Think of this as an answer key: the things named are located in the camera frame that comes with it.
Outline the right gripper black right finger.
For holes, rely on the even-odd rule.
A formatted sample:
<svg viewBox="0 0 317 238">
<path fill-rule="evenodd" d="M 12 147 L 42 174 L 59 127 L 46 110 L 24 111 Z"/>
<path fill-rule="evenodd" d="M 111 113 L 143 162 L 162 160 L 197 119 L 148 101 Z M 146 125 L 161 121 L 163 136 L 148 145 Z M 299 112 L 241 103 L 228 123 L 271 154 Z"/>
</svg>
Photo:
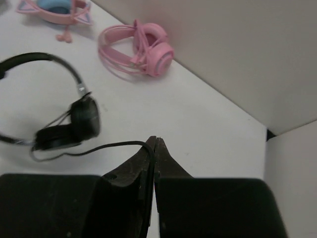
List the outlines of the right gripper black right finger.
<svg viewBox="0 0 317 238">
<path fill-rule="evenodd" d="M 162 138 L 156 139 L 155 159 L 154 185 L 159 215 L 159 235 L 161 238 L 169 238 L 179 227 L 173 219 L 187 204 L 186 193 L 183 190 L 184 182 L 193 177 L 170 155 Z"/>
</svg>

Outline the black wired headphones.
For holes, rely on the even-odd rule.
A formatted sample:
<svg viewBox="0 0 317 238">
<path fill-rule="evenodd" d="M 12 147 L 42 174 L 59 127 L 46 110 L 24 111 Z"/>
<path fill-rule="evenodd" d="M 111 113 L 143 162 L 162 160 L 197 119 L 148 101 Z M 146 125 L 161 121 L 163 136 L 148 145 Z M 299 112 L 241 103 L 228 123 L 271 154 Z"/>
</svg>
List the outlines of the black wired headphones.
<svg viewBox="0 0 317 238">
<path fill-rule="evenodd" d="M 97 102 L 91 97 L 91 92 L 86 88 L 76 69 L 64 59 L 41 52 L 16 55 L 1 61 L 0 77 L 4 79 L 9 70 L 19 65 L 44 60 L 62 65 L 71 73 L 80 98 L 72 103 L 61 116 L 37 131 L 32 140 L 1 134 L 0 140 L 4 143 L 29 146 L 30 156 L 36 162 L 40 162 L 40 159 L 34 155 L 35 151 L 52 151 L 79 146 L 83 141 L 98 137 L 101 131 Z"/>
</svg>

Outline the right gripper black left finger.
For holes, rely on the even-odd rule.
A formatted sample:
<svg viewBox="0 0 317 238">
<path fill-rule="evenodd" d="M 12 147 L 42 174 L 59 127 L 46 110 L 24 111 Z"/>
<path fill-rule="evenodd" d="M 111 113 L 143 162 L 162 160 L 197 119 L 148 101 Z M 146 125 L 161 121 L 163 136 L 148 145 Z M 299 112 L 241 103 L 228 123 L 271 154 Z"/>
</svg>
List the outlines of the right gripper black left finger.
<svg viewBox="0 0 317 238">
<path fill-rule="evenodd" d="M 100 232 L 104 238 L 145 238 L 151 223 L 156 137 L 101 179 Z"/>
</svg>

